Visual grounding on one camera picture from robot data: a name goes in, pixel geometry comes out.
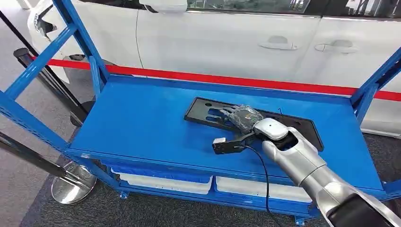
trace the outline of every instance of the car window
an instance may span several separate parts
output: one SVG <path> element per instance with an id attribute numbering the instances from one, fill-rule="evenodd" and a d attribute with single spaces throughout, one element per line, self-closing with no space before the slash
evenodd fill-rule
<path id="1" fill-rule="evenodd" d="M 82 2 L 92 2 L 107 6 L 117 6 L 129 9 L 145 9 L 145 7 L 139 3 L 139 0 L 80 0 Z"/>
<path id="2" fill-rule="evenodd" d="M 187 0 L 189 9 L 304 14 L 310 0 Z"/>
<path id="3" fill-rule="evenodd" d="M 400 18 L 401 1 L 398 0 L 331 1 L 325 15 L 343 16 L 343 17 Z"/>

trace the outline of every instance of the car door handle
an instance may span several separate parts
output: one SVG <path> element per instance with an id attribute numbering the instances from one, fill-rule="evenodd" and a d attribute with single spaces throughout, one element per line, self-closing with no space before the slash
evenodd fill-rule
<path id="1" fill-rule="evenodd" d="M 329 53 L 355 53 L 358 48 L 350 40 L 334 40 L 329 44 L 317 44 L 315 50 Z"/>
<path id="2" fill-rule="evenodd" d="M 297 45 L 290 42 L 286 37 L 281 35 L 272 35 L 266 42 L 259 43 L 259 46 L 268 49 L 293 51 L 298 49 Z"/>

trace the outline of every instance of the white storage bin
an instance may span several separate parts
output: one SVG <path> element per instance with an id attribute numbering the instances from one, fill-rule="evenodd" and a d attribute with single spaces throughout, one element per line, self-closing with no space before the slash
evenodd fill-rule
<path id="1" fill-rule="evenodd" d="M 119 174 L 120 179 L 127 181 L 131 185 L 204 195 L 209 193 L 213 178 L 211 176 L 208 183 L 197 183 L 152 176 L 119 173 L 115 172 L 113 168 L 111 168 L 111 171 L 115 174 Z"/>
<path id="2" fill-rule="evenodd" d="M 216 176 L 216 188 L 219 192 L 266 197 L 266 183 L 264 182 Z M 269 184 L 269 196 L 281 200 L 312 202 L 303 188 L 274 183 Z"/>

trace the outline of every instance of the blue shelf frame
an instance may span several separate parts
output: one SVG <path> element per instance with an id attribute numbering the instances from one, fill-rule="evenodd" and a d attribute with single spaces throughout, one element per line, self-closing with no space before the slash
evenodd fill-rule
<path id="1" fill-rule="evenodd" d="M 49 144 L 62 154 L 65 154 L 80 165 L 86 166 L 87 169 L 102 180 L 104 183 L 121 193 L 121 197 L 128 196 L 128 192 L 139 192 L 159 196 L 168 196 L 179 199 L 212 202 L 221 205 L 237 206 L 254 210 L 265 210 L 265 207 L 252 205 L 243 205 L 241 203 L 232 203 L 228 201 L 218 201 L 213 199 L 213 190 L 208 195 L 196 196 L 184 192 L 172 192 L 161 189 L 150 189 L 144 187 L 136 187 L 127 184 L 124 181 L 117 181 L 110 169 L 103 171 L 93 163 L 89 157 L 77 153 L 66 152 L 69 144 L 59 135 L 45 126 L 41 121 L 36 119 L 27 110 L 20 106 L 15 100 L 29 85 L 30 82 L 38 75 L 40 70 L 46 65 L 61 46 L 71 37 L 74 36 L 84 54 L 89 58 L 91 67 L 91 75 L 93 80 L 93 90 L 96 98 L 101 94 L 103 87 L 108 79 L 113 76 L 105 67 L 95 45 L 93 44 L 87 30 L 85 29 L 78 13 L 70 0 L 53 0 L 54 6 L 57 8 L 65 23 L 66 28 L 60 35 L 31 63 L 26 70 L 14 81 L 13 84 L 5 91 L 0 91 L 0 113 L 13 122 L 31 132 L 43 142 Z M 401 70 L 401 48 L 398 49 L 350 98 L 349 101 L 355 111 L 356 121 L 361 124 L 375 93 L 394 78 Z M 377 196 L 378 199 L 385 201 L 401 197 L 401 180 L 383 184 L 386 195 Z M 276 213 L 294 215 L 298 222 L 304 222 L 306 219 L 314 218 L 319 215 L 318 210 L 311 208 L 309 204 L 304 204 L 303 210 L 289 210 L 291 206 L 289 201 L 280 201 L 269 199 L 270 205 L 274 208 L 270 210 Z"/>

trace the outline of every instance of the black tray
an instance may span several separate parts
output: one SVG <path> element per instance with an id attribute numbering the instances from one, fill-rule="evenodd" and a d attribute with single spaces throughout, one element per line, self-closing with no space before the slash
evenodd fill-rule
<path id="1" fill-rule="evenodd" d="M 240 133 L 230 121 L 224 121 L 223 114 L 219 111 L 225 106 L 233 106 L 235 104 L 223 103 L 215 100 L 196 97 L 188 111 L 185 113 L 184 119 L 190 122 L 205 124 L 211 127 L 225 129 Z M 317 133 L 314 122 L 309 119 L 294 117 L 284 114 L 278 114 L 265 110 L 256 109 L 264 117 L 273 118 L 286 126 L 296 128 L 307 140 L 309 140 L 318 151 L 323 151 L 323 143 Z"/>

